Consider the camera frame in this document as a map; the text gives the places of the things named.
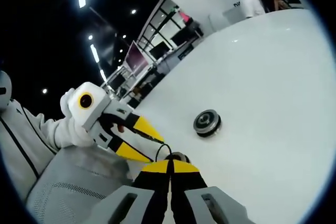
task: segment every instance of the yellow lens ring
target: yellow lens ring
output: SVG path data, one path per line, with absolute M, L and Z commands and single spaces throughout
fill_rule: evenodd
M 78 98 L 78 106 L 81 109 L 87 110 L 93 105 L 93 96 L 89 92 L 81 94 Z

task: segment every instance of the black ceiling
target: black ceiling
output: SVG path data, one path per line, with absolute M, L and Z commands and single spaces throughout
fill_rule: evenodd
M 136 40 L 159 0 L 87 0 L 127 43 Z M 85 81 L 101 84 L 99 69 L 90 51 L 91 24 L 78 0 L 5 0 L 5 50 L 3 69 L 13 82 L 13 97 L 34 113 L 61 117 L 59 99 Z M 131 10 L 137 9 L 135 15 Z M 127 52 L 115 42 L 112 67 Z M 42 88 L 48 93 L 42 95 Z

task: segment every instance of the white table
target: white table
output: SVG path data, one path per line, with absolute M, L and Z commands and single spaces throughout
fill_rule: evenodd
M 307 10 L 273 12 L 205 39 L 142 101 L 174 151 L 256 224 L 296 224 L 317 203 L 336 153 L 336 71 Z M 200 139 L 195 117 L 215 109 L 223 128 Z M 157 145 L 124 136 L 155 156 Z M 132 163 L 133 175 L 140 164 Z

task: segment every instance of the metal bearing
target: metal bearing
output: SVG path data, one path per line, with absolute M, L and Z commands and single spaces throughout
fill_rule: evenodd
M 200 137 L 213 135 L 221 126 L 222 119 L 214 110 L 200 113 L 194 121 L 194 130 Z

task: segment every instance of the white shirt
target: white shirt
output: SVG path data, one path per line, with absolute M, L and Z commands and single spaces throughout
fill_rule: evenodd
M 265 14 L 265 10 L 259 0 L 240 0 L 240 7 L 246 18 Z

